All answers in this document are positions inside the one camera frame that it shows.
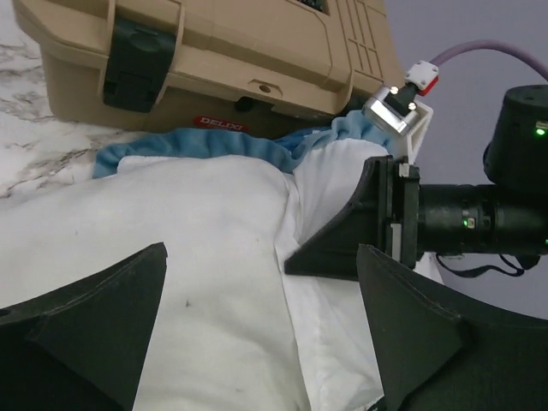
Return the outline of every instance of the gray background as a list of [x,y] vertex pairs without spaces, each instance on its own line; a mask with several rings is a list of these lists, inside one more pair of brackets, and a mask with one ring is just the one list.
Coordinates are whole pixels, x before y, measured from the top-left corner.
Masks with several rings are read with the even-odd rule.
[[[548,64],[547,0],[385,0],[385,5],[404,69],[473,39],[510,42]],[[434,109],[434,117],[418,160],[422,181],[488,183],[481,157],[505,91],[543,81],[523,63],[495,51],[462,55],[446,63],[440,73],[440,82],[424,100]],[[445,262],[464,269],[499,260],[470,255]],[[448,272],[443,276],[464,294],[548,319],[548,257],[517,279],[496,272],[474,280]]]

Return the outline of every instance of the white cloth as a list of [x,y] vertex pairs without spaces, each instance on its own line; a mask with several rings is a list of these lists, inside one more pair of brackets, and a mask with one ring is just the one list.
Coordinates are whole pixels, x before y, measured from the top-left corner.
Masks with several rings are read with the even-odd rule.
[[383,150],[336,142],[294,176],[251,158],[126,158],[118,176],[0,214],[0,307],[162,241],[168,272],[135,411],[363,407],[381,391],[357,284],[280,266]]

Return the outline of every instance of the blue cloth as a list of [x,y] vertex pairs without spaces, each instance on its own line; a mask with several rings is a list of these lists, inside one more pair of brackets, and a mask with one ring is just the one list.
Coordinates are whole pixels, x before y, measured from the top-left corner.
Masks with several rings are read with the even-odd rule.
[[199,128],[178,128],[166,134],[149,134],[131,143],[114,144],[99,150],[93,178],[115,174],[118,164],[127,156],[215,158],[233,154],[262,158],[282,172],[291,173],[313,148],[344,139],[371,141],[391,153],[390,137],[356,110],[333,120],[330,128],[309,128],[278,140]]

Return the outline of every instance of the tool case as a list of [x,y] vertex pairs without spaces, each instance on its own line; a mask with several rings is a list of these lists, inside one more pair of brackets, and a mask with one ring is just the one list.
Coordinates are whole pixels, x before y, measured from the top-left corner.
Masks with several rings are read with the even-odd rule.
[[383,0],[13,3],[63,120],[276,138],[403,83]]

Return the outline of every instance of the marble surface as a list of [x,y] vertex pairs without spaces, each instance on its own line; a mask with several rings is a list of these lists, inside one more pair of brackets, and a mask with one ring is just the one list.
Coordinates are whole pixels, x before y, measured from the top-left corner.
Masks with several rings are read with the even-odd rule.
[[0,199],[89,179],[101,146],[138,136],[57,120],[39,47],[16,25],[11,1],[0,0]]

